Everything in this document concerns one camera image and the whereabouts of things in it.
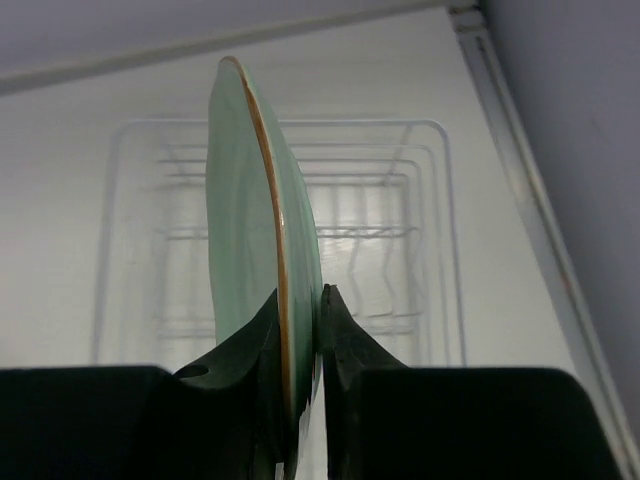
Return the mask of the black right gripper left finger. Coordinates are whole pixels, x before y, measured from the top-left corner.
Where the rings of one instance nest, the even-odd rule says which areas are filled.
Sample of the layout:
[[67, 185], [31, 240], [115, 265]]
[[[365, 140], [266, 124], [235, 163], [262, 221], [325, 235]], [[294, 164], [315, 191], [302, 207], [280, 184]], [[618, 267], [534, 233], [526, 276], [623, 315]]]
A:
[[289, 459], [277, 293], [252, 320], [174, 376], [186, 407], [190, 479], [283, 479]]

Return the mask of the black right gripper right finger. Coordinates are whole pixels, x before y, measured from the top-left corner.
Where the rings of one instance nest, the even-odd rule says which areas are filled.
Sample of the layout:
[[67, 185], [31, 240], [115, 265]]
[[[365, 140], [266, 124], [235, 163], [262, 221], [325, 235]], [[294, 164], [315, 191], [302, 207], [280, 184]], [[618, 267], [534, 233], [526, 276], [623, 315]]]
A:
[[360, 377], [366, 371], [406, 367], [352, 317], [339, 289], [325, 285], [321, 297], [319, 346], [324, 379], [327, 475], [361, 477]]

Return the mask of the light green plate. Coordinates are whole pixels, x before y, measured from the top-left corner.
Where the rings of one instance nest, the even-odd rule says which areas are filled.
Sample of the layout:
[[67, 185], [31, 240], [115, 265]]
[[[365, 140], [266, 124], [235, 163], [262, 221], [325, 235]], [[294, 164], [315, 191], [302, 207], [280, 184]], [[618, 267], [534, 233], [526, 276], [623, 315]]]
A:
[[209, 100], [205, 192], [217, 341], [245, 326], [277, 293], [291, 434], [284, 478], [292, 479], [320, 368], [318, 240], [298, 162], [248, 67], [233, 56], [218, 63]]

